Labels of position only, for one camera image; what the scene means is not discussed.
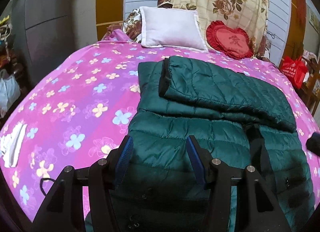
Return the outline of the red heart cushion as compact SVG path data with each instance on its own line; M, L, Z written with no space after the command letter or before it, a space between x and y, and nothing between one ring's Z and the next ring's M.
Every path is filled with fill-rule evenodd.
M240 60L253 56L246 31L239 27L230 28L220 20L212 21L207 27L206 41L211 48L232 59Z

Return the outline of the white plastic bag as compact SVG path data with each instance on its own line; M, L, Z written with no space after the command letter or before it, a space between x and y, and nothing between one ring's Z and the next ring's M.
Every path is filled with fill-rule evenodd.
M1 69L0 79L0 110L4 118L13 103L20 97L21 91L14 75L9 75L6 69Z

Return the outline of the dark green puffer jacket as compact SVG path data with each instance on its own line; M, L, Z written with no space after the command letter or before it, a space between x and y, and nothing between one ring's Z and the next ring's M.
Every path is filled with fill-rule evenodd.
M121 231L198 231L209 190L196 181L185 147L231 167L253 165L271 187L292 231L315 204L306 140L317 131L293 90L202 60L172 56L138 66L140 101L128 132L134 152L111 192Z

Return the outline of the brown floral quilt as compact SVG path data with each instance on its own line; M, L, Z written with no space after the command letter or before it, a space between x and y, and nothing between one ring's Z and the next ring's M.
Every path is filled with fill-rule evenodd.
M129 40L141 43L142 16L140 9L134 9L124 21L109 25L101 40Z

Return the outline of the clutter pile of clothes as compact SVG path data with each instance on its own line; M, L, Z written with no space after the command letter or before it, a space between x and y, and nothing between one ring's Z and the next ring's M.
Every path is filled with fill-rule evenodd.
M14 58L11 41L12 24L10 16L5 16L1 19L1 69L8 66Z

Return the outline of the white folded cloth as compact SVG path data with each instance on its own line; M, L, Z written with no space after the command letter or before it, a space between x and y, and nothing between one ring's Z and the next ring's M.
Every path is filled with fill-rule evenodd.
M1 157L5 168L15 168L22 147L27 124L18 122L11 133L1 137Z

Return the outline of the pink floral bedsheet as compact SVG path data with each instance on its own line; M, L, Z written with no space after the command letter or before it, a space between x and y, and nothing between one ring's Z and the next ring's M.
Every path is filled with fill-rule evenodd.
M1 162L8 187L27 218L35 218L44 200L42 190L51 188L65 166L85 168L120 146L129 135L128 126L140 101L139 64L172 56L210 62L255 78L276 73L275 84L285 84L296 94L273 64L257 59L235 60L219 51L147 49L129 40L102 40L84 47L40 81L1 129L2 137L18 122L27 124L16 167L5 168ZM306 146L305 152L315 209L319 205L319 158Z

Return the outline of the red shopping bag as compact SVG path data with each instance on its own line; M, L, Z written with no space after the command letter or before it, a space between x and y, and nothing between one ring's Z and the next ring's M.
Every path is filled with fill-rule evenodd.
M302 61L302 56L293 60L289 56L283 58L283 62L280 67L280 72L284 74L291 82L294 88L300 89L304 80L304 77L308 71L306 64Z

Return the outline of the white pillow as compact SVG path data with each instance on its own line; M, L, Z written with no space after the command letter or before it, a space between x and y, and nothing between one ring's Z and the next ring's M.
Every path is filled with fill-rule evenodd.
M141 45L147 48L177 47L208 51L195 10L140 7Z

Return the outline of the wooden shelf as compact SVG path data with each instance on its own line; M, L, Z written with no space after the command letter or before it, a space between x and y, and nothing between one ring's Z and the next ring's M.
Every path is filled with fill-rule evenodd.
M298 95L314 116L319 105L319 56L304 50L302 59L308 70Z

